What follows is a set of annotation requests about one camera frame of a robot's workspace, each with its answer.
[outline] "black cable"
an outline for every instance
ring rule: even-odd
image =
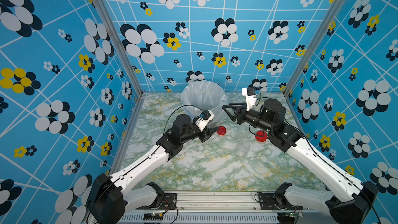
[[[295,126],[291,125],[289,122],[287,122],[286,118],[285,118],[285,121],[286,121],[286,123],[287,123],[288,125],[290,125],[290,126],[293,127],[294,129],[296,129],[298,132],[300,132],[300,133],[304,136],[304,138],[305,138],[305,140],[307,141],[308,145],[311,147],[312,151],[316,154],[317,157],[319,157],[323,162],[325,162],[328,166],[330,166],[332,169],[334,169],[334,170],[335,170],[337,173],[339,173],[342,177],[344,177],[346,180],[348,180],[349,182],[351,182],[352,185],[354,185],[360,192],[362,192],[362,194],[363,194],[363,195],[365,196],[365,198],[366,198],[367,203],[369,204],[369,206],[370,206],[370,207],[373,209],[373,211],[375,212],[375,215],[376,215],[376,217],[377,217],[377,220],[379,221],[379,223],[381,223],[381,222],[380,222],[379,215],[377,214],[377,212],[376,212],[375,208],[373,207],[373,205],[372,205],[371,201],[369,200],[369,198],[366,196],[365,192],[363,192],[358,186],[356,186],[355,183],[354,183],[353,181],[351,181],[350,179],[348,179],[344,174],[342,174],[342,173],[341,173],[340,171],[338,171],[335,167],[333,167],[331,164],[329,164],[328,162],[326,162],[321,156],[319,156],[318,153],[316,153],[316,152],[314,151],[314,149],[312,148],[312,145],[311,145],[310,141],[308,140],[308,138],[307,138],[297,127],[295,127]]]
[[[200,109],[199,107],[194,106],[194,105],[183,105],[183,106],[181,106],[181,107],[187,107],[187,106],[196,107],[196,108],[198,108],[199,110],[201,110],[201,111],[203,112],[202,109]],[[169,122],[170,117],[173,115],[173,113],[175,113],[175,112],[176,112],[178,109],[180,109],[181,107],[177,108],[176,110],[174,110],[174,112],[172,112],[172,113],[170,114],[169,118],[168,118],[167,121],[166,121],[166,125],[164,125],[163,135],[164,135],[164,132],[166,131],[166,126],[167,126],[167,123]]]
[[[176,207],[176,210],[177,210],[176,218],[170,223],[170,224],[173,224],[177,220],[177,217],[178,217],[178,208],[177,208],[177,205],[175,205],[174,203],[169,203],[169,204],[174,205]]]
[[[257,103],[256,103],[256,106],[258,105],[258,103],[260,102],[260,99],[271,99],[270,97],[260,97],[260,98],[258,98],[258,99],[256,99],[256,101],[258,101]]]
[[[256,192],[256,193],[254,194],[254,200],[255,200],[256,202],[260,202],[260,198],[258,198],[258,201],[256,200],[256,195],[257,195],[258,193],[261,193],[261,192]]]
[[[160,147],[160,146],[158,146],[158,147],[156,148],[156,150],[155,150],[154,152],[152,152],[151,155],[155,154],[155,152],[159,149],[159,147]],[[136,166],[134,166],[131,170],[129,170],[129,171],[127,171],[126,173],[124,173],[123,176],[127,175],[127,173],[129,173],[129,172],[132,171],[133,169],[137,168],[138,165],[142,164],[142,163],[145,162],[147,159],[148,159],[148,157],[146,157],[144,160],[142,160],[142,162],[140,162],[139,164],[137,164]],[[94,206],[92,207],[93,209],[94,209],[94,207],[96,206],[98,200],[103,196],[103,194],[105,194],[105,192],[106,192],[112,185],[114,185],[115,182],[117,182],[119,179],[120,179],[120,178],[116,179],[116,181],[114,181],[111,185],[109,185],[109,187],[106,188],[105,191],[102,192],[102,194],[100,195],[100,197],[98,197],[97,200],[94,202]],[[88,209],[88,215],[87,215],[87,219],[86,219],[86,223],[87,223],[87,224],[90,224],[90,223],[88,223],[88,217],[90,216],[90,214],[91,214],[91,211]]]
[[[107,191],[107,190],[108,190],[108,189],[109,189],[109,188],[110,188],[110,187],[111,187],[111,186],[112,186],[112,185],[113,185],[115,182],[117,182],[117,180],[119,180],[119,179],[120,179],[120,178],[116,179],[116,181],[114,181],[114,182],[113,182],[111,185],[109,185],[109,187],[107,187],[107,188],[106,188],[106,190],[105,190],[105,191],[103,191],[103,192],[102,192],[102,194],[100,195],[100,197],[98,197],[98,198],[97,198],[97,200],[96,200],[96,202],[94,202],[93,209],[94,209],[94,207],[96,206],[96,204],[97,204],[98,200],[99,200],[99,199],[100,199],[100,198],[103,196],[103,194],[105,194],[105,192],[106,192],[106,191]],[[90,211],[90,209],[88,209],[88,208],[87,208],[87,210],[88,210],[88,214],[87,214],[86,223],[87,223],[87,224],[89,224],[89,223],[88,223],[88,217],[90,216],[90,214],[91,214],[91,211]]]
[[[257,135],[256,133],[251,132],[250,126],[251,126],[251,125],[249,125],[249,132],[250,132],[251,134],[253,134],[254,136],[257,136],[257,137],[264,137],[264,136],[266,135],[266,133],[265,133],[264,131],[263,131],[264,134],[263,134],[262,136]]]

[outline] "clear plastic jar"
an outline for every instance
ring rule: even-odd
[[[240,139],[236,144],[236,155],[244,157],[250,150],[250,141],[246,138]]]

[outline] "green marble surface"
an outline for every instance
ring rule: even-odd
[[[226,94],[230,102],[244,101],[240,93]],[[286,119],[295,124],[282,94],[263,94],[262,97],[278,99],[287,109]],[[260,109],[263,101],[261,99],[256,110]],[[124,167],[156,143],[163,134],[167,118],[179,106],[181,93],[146,94],[125,155]],[[167,128],[182,113],[185,113],[183,108],[174,113]],[[294,158],[281,152],[269,141],[258,142],[248,131],[248,124],[238,125],[226,116],[221,125],[227,129],[224,136],[215,133],[204,143],[198,138],[185,143],[180,153],[152,171],[135,188],[153,181],[163,190],[274,191],[283,182],[308,189],[325,189],[321,180]],[[236,142],[242,138],[250,141],[250,151],[246,157],[235,154]]]

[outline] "trash bin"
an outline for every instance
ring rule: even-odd
[[[207,124],[207,127],[218,127],[226,117],[222,110],[223,105],[228,105],[229,100],[224,90],[214,82],[199,81],[192,82],[182,91],[182,105],[195,105],[203,110],[211,110],[214,113],[213,121]],[[185,112],[193,119],[199,116],[202,111],[196,107],[183,107]]]

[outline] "red cap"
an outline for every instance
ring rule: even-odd
[[[257,139],[257,141],[260,141],[260,142],[265,142],[265,141],[267,141],[268,135],[267,135],[266,132],[260,130],[260,131],[258,131],[256,134],[258,135],[258,136],[255,136],[256,139]]]
[[[218,130],[217,130],[217,134],[218,134],[218,135],[221,135],[221,136],[224,135],[224,134],[226,134],[226,128],[220,126],[220,127],[218,128]]]

